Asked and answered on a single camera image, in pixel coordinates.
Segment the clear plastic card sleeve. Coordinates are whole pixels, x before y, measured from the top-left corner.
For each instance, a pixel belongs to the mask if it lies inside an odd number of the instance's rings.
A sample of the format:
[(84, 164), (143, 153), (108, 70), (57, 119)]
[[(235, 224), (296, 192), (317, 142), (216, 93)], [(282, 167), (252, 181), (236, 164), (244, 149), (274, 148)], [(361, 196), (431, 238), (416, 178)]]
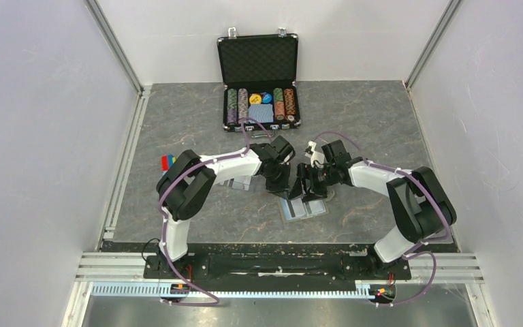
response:
[(253, 176), (239, 176), (223, 181), (219, 185), (238, 191), (255, 191), (256, 184)]

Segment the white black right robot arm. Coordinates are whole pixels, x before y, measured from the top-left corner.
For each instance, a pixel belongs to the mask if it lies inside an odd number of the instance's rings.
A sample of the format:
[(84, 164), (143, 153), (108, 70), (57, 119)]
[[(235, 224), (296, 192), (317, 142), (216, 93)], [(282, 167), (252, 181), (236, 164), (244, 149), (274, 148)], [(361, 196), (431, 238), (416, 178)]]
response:
[(353, 158), (342, 141), (306, 149), (309, 163), (298, 164), (289, 199), (303, 202), (325, 199), (337, 184), (368, 189), (389, 199), (395, 226), (374, 243), (366, 269), (375, 278), (393, 270), (394, 262), (432, 240), (448, 238), (456, 211), (434, 171), (391, 168), (362, 157)]

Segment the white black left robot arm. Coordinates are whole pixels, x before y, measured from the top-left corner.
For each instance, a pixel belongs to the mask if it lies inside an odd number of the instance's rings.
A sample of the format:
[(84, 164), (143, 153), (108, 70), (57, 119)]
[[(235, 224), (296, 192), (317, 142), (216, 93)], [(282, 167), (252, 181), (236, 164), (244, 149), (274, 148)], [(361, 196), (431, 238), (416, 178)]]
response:
[(203, 208), (215, 184), (236, 177), (262, 176), (266, 190), (281, 198), (289, 192), (290, 161), (294, 147), (282, 136), (269, 143), (251, 144), (220, 155), (197, 155), (183, 151), (156, 186), (157, 209), (163, 217), (161, 269), (169, 277), (187, 268), (190, 220)]

